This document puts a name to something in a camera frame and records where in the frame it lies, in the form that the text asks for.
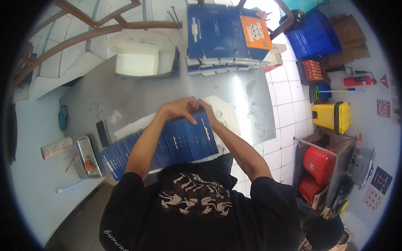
aluminum tray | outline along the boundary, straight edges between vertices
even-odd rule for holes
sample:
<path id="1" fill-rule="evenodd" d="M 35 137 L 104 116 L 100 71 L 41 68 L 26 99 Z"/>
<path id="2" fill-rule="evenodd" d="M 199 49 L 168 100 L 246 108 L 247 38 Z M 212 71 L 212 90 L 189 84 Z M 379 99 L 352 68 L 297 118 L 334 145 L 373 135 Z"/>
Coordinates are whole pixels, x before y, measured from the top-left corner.
<path id="1" fill-rule="evenodd" d="M 92 150 L 91 141 L 87 136 L 80 137 L 76 142 L 77 153 L 80 157 L 80 163 L 76 164 L 76 169 L 78 174 L 85 173 L 86 177 L 89 179 L 100 179 L 102 178 L 101 170 L 99 169 L 98 162 L 96 161 L 94 151 Z M 94 169 L 92 171 L 87 171 L 84 168 L 85 158 L 88 157 L 93 163 Z"/>

orange egg tray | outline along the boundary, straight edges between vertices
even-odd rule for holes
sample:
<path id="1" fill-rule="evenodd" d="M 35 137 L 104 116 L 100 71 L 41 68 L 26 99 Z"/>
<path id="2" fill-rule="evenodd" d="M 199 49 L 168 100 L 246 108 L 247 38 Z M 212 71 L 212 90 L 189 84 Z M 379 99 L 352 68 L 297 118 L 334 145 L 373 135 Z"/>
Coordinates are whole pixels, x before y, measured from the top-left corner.
<path id="1" fill-rule="evenodd" d="M 320 66 L 320 63 L 314 60 L 303 61 L 304 72 L 306 74 L 307 81 L 325 81 L 330 84 L 331 79 L 329 78 L 325 69 Z"/>

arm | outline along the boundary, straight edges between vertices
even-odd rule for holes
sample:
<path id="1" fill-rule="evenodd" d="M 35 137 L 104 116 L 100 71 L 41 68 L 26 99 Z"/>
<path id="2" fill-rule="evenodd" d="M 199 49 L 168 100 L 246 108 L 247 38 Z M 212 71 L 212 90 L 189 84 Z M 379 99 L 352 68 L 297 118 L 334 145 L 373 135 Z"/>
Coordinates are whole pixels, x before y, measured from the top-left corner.
<path id="1" fill-rule="evenodd" d="M 270 177 L 272 179 L 271 172 L 264 158 L 246 141 L 222 125 L 216 119 L 211 105 L 202 100 L 198 100 L 196 109 L 198 109 L 200 105 L 207 111 L 212 130 L 219 136 L 225 146 L 227 146 L 240 168 L 250 178 L 251 182 L 258 177 Z"/>
<path id="2" fill-rule="evenodd" d="M 190 123 L 196 124 L 196 120 L 189 113 L 190 111 L 194 111 L 195 105 L 196 101 L 194 97 L 182 98 L 162 105 L 154 119 L 134 145 L 125 172 L 134 172 L 142 179 L 145 179 L 151 168 L 152 158 L 154 157 L 165 122 L 173 116 L 183 116 Z"/>

black t-shirt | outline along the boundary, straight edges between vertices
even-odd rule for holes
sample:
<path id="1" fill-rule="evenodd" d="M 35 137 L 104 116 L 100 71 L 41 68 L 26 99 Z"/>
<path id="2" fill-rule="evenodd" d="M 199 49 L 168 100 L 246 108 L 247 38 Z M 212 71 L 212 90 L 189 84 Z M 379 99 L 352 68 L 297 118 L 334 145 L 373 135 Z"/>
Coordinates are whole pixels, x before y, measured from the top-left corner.
<path id="1" fill-rule="evenodd" d="M 300 221 L 292 187 L 259 177 L 251 199 L 219 168 L 170 167 L 144 186 L 126 173 L 100 222 L 105 250 L 297 250 Z"/>

white tile floor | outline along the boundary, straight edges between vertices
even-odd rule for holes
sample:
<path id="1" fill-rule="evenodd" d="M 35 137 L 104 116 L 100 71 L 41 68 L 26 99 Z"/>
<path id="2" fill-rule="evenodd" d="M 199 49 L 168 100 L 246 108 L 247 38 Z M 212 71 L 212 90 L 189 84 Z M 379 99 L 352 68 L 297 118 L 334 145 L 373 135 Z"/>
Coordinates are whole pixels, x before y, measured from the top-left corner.
<path id="1" fill-rule="evenodd" d="M 265 74 L 274 111 L 276 138 L 253 147 L 264 157 L 274 180 L 291 185 L 297 145 L 293 137 L 306 137 L 313 133 L 314 127 L 308 87 L 300 83 L 293 50 L 285 36 L 276 40 L 285 43 L 288 49 L 283 55 L 283 66 Z M 250 198 L 250 179 L 237 164 L 233 165 L 231 174 L 239 179 L 233 189 Z"/>

